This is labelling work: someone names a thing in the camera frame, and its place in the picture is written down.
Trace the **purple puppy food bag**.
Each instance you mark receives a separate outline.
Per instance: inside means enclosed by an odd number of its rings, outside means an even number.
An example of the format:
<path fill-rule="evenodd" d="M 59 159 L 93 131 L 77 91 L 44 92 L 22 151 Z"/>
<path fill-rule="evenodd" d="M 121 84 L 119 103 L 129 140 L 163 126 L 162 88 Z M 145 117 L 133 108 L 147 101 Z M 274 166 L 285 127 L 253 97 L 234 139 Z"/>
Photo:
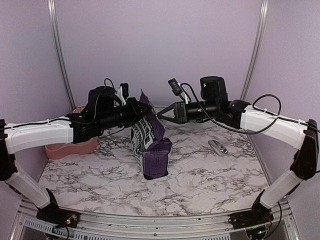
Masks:
<path fill-rule="evenodd" d="M 173 143 L 165 137 L 163 123 L 158 120 L 153 104 L 142 91 L 139 102 L 151 110 L 131 127 L 131 149 L 146 180 L 167 176 Z"/>

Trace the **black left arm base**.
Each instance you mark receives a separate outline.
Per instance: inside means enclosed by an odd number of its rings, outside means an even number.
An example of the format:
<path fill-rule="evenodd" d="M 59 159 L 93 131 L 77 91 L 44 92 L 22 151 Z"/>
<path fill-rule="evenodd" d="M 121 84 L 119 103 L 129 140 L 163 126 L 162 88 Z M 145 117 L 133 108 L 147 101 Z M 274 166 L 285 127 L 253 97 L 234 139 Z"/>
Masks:
<path fill-rule="evenodd" d="M 76 228 L 80 220 L 80 213 L 65 209 L 60 209 L 54 213 L 43 213 L 39 211 L 36 218 L 45 222 Z"/>

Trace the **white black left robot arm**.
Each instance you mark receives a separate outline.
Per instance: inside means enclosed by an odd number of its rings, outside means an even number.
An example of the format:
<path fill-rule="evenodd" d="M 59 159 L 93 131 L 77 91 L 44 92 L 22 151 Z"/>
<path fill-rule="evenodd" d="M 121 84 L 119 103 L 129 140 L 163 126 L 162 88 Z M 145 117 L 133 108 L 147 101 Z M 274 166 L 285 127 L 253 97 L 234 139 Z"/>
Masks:
<path fill-rule="evenodd" d="M 105 130 L 128 128 L 142 119 L 152 107 L 129 97 L 128 84 L 118 90 L 99 86 L 88 93 L 88 103 L 79 113 L 55 119 L 21 124 L 0 121 L 0 179 L 37 208 L 37 218 L 58 223 L 77 212 L 61 209 L 53 193 L 39 185 L 15 162 L 15 153 L 52 144 L 79 144 L 100 137 Z"/>

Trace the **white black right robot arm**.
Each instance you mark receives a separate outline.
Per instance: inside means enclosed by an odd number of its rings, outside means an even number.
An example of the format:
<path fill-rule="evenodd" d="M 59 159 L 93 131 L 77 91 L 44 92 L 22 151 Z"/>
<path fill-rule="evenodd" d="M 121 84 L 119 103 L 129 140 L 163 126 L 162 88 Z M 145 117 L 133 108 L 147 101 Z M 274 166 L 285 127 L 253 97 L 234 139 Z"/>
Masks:
<path fill-rule="evenodd" d="M 157 117 L 175 124 L 211 121 L 239 134 L 264 134 L 297 150 L 289 169 L 259 194 L 249 211 L 230 216 L 233 223 L 258 224 L 270 219 L 271 209 L 280 199 L 318 173 L 320 131 L 317 122 L 286 118 L 280 112 L 272 113 L 239 99 L 229 101 L 225 80 L 219 76 L 202 77 L 200 86 L 202 101 L 175 102 L 157 113 Z"/>

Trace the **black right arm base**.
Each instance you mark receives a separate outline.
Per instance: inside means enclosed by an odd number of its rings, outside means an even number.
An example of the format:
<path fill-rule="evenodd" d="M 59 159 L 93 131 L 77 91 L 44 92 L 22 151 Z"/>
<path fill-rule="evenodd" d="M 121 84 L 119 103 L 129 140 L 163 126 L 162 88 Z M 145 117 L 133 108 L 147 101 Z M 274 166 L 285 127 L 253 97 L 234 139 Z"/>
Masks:
<path fill-rule="evenodd" d="M 274 220 L 274 216 L 271 211 L 261 212 L 259 210 L 247 210 L 232 213 L 229 215 L 228 223 L 233 226 L 233 228 L 241 229 L 252 227 L 255 225 L 260 225 L 264 223 L 271 223 Z"/>

